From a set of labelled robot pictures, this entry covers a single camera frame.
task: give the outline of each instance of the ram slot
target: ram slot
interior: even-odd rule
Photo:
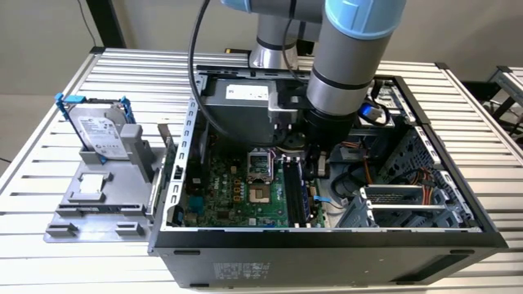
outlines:
[[[302,227],[307,221],[305,217],[305,203],[302,191],[301,170],[297,162],[285,162],[285,184],[290,225]]]

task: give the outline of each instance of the blue connector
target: blue connector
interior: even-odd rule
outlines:
[[[327,198],[327,197],[321,197],[321,196],[315,195],[315,196],[314,196],[314,201],[330,202],[330,198]]]
[[[126,119],[127,119],[128,124],[136,124],[136,120],[135,120],[134,114],[132,114],[130,99],[126,96],[123,96],[120,99],[120,103],[123,105],[123,110],[126,111]]]

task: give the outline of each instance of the green circuit board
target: green circuit board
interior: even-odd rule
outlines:
[[[274,162],[271,184],[249,183],[247,174],[246,159],[213,159],[203,213],[186,215],[187,226],[289,227],[283,162]],[[321,209],[311,226],[325,226]]]

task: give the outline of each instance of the open computer tower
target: open computer tower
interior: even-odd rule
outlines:
[[[249,149],[190,101],[150,238],[182,287],[430,284],[507,247],[402,77],[377,80],[391,120],[358,119],[326,179],[303,176],[299,136]],[[198,86],[247,137],[301,119],[275,100],[299,87],[285,70],[199,66]]]

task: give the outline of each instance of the blue drive bracket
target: blue drive bracket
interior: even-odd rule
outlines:
[[[136,120],[134,118],[134,114],[132,114],[132,108],[131,108],[131,101],[130,99],[123,96],[120,99],[120,103],[123,105],[123,110],[126,111],[126,119],[128,121],[130,124],[136,124]]]
[[[74,127],[76,136],[79,137],[80,142],[82,142],[82,151],[88,151],[90,148],[88,148],[86,142],[83,141],[80,133],[79,133],[79,130],[78,130],[75,124],[74,124],[74,121],[71,120],[71,117],[70,117],[67,109],[66,109],[64,102],[66,103],[71,103],[71,104],[84,103],[86,102],[86,96],[70,95],[64,99],[64,94],[63,93],[58,93],[55,95],[55,105],[56,105],[58,109],[60,110],[60,112],[63,113],[64,119],[71,123],[71,126]],[[100,158],[102,164],[104,164],[106,161],[107,161],[107,158],[104,156],[102,156],[102,155],[98,155],[98,156]]]

